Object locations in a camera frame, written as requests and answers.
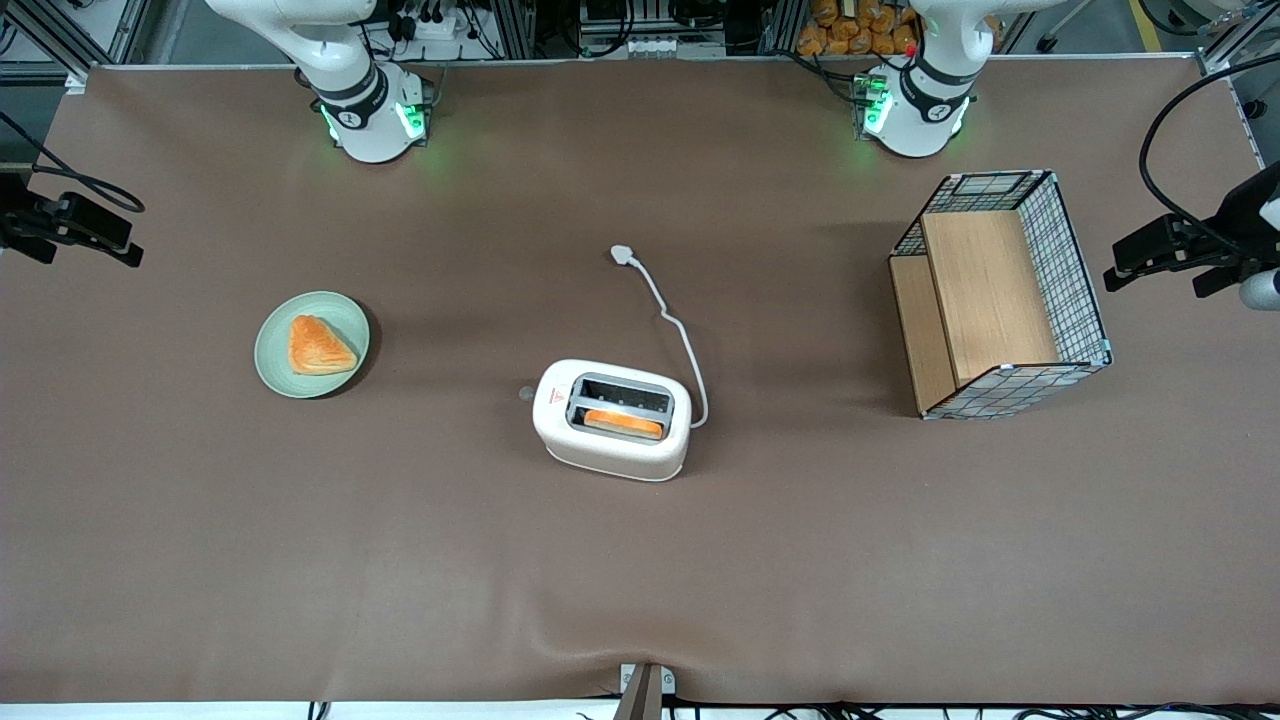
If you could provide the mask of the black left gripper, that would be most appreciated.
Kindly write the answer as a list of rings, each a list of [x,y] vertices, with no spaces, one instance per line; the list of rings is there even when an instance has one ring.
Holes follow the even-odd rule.
[[[1215,213],[1215,229],[1234,243],[1235,254],[1265,269],[1277,266],[1277,183],[1276,161],[1228,191]],[[1112,255],[1106,291],[1120,291],[1142,277],[1208,265],[1217,250],[1197,225],[1162,215],[1115,242]]]

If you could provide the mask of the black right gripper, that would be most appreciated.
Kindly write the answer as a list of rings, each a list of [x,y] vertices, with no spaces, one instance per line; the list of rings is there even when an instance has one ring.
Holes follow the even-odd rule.
[[[50,228],[44,228],[44,211]],[[55,243],[87,247],[123,263],[140,266],[145,251],[131,242],[132,224],[81,193],[61,193],[45,200],[32,192],[18,173],[1,173],[1,238],[12,241],[40,231],[44,250],[40,261],[51,264]]]

